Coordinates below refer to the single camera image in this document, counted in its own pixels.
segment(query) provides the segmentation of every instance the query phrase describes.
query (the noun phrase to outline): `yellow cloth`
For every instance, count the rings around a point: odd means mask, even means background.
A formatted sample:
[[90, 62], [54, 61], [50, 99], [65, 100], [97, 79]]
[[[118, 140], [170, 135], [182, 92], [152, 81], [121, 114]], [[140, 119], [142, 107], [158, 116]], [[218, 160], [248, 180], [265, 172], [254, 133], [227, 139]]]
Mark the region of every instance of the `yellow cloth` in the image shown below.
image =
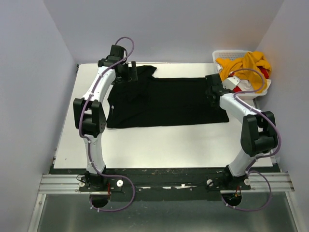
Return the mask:
[[[231, 71], [242, 69], [242, 68], [254, 69], [254, 70], [257, 70], [259, 73], [261, 73], [257, 66], [262, 66], [263, 68], [267, 69], [269, 76], [271, 74], [271, 65], [266, 60], [262, 52], [247, 52], [247, 54], [243, 58], [237, 58], [235, 60], [217, 58], [216, 61], [219, 64], [221, 64], [223, 68], [223, 70], [220, 73], [220, 77], [222, 81], [228, 78], [228, 75]], [[255, 72], [250, 71], [250, 70], [238, 71], [235, 73], [235, 76], [237, 76], [241, 80], [250, 81], [254, 89], [259, 89], [259, 87], [261, 87], [263, 83], [261, 80], [261, 77]], [[263, 74], [262, 76], [264, 78], [265, 84], [263, 88], [257, 93], [263, 92], [263, 90], [267, 87], [267, 81]]]

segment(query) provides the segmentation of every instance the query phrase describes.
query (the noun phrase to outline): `white table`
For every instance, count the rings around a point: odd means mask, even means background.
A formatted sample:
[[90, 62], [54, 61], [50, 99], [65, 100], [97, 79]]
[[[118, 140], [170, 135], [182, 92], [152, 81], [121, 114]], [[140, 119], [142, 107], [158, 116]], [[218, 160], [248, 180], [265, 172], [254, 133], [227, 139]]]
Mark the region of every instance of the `white table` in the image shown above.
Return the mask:
[[[139, 63], [157, 67], [154, 77], [204, 77], [216, 73], [212, 63]], [[56, 153], [54, 168], [86, 168], [83, 140], [74, 125], [73, 100], [81, 98], [97, 73], [97, 64], [80, 65], [67, 117]], [[109, 113], [107, 97], [103, 108]], [[190, 126], [106, 129], [102, 136], [108, 168], [201, 168], [225, 167], [240, 150], [241, 124], [230, 114], [230, 122]], [[259, 167], [272, 166], [270, 158]]]

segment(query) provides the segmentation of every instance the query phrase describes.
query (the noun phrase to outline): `laundry basket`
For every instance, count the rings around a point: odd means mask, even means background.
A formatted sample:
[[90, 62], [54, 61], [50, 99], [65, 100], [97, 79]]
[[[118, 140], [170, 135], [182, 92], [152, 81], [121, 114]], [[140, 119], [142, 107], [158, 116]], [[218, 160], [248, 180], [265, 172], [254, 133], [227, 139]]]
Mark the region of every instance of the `laundry basket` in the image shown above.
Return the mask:
[[[213, 62], [216, 64], [217, 71], [219, 73], [220, 65], [216, 62], [217, 58], [235, 60], [237, 58], [244, 57], [247, 52], [246, 50], [217, 50], [212, 53]], [[262, 93], [240, 93], [238, 96], [243, 100], [252, 100], [258, 96], [264, 96], [267, 94], [268, 87], [270, 86], [271, 80], [267, 80], [267, 88]]]

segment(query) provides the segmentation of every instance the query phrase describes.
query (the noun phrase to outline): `black t-shirt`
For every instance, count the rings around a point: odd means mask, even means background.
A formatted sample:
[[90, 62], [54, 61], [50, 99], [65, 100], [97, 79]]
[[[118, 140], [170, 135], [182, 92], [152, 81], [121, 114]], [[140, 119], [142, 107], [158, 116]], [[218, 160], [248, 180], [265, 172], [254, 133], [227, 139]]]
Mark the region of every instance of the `black t-shirt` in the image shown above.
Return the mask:
[[138, 81], [113, 86], [108, 128], [228, 122], [226, 111], [211, 107], [204, 78], [154, 78], [156, 67], [137, 67]]

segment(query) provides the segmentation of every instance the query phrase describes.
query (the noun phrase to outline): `wall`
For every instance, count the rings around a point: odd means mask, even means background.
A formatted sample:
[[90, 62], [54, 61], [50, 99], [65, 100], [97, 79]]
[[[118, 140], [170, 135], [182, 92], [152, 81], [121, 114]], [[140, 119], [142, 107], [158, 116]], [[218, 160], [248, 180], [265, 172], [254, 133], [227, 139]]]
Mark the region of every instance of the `wall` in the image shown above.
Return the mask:
[[217, 49], [255, 50], [283, 0], [44, 2], [73, 57], [94, 63], [124, 35], [142, 62], [211, 62]]
[[275, 113], [283, 139], [280, 165], [291, 175], [304, 218], [309, 218], [308, 11], [308, 0], [285, 0], [258, 46], [273, 66], [273, 85], [261, 105]]
[[27, 231], [76, 64], [41, 0], [0, 1], [0, 231]]

